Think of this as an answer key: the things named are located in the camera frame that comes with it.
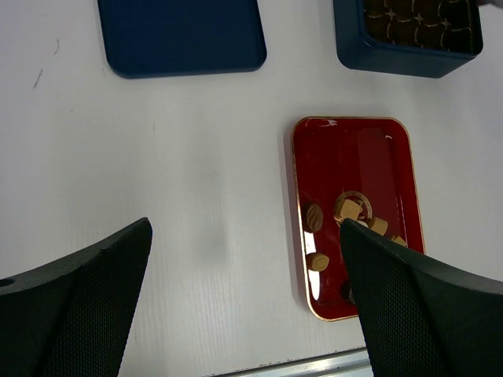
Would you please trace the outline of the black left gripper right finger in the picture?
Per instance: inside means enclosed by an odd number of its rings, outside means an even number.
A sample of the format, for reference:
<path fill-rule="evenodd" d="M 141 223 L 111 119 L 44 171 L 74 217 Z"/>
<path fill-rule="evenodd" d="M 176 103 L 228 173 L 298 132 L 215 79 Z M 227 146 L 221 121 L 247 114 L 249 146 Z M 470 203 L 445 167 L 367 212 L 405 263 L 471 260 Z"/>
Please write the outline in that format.
<path fill-rule="evenodd" d="M 340 246 L 375 376 L 500 376 L 502 283 L 345 220 Z"/>

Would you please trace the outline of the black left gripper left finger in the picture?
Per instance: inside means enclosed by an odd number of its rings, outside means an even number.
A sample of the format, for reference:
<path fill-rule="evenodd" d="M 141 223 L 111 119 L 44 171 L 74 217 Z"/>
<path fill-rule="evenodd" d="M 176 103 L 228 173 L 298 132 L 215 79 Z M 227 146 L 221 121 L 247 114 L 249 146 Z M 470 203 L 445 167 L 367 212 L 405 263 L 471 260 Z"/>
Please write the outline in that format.
<path fill-rule="evenodd" d="M 141 218 L 1 281 L 3 376 L 116 376 L 152 245 Z"/>

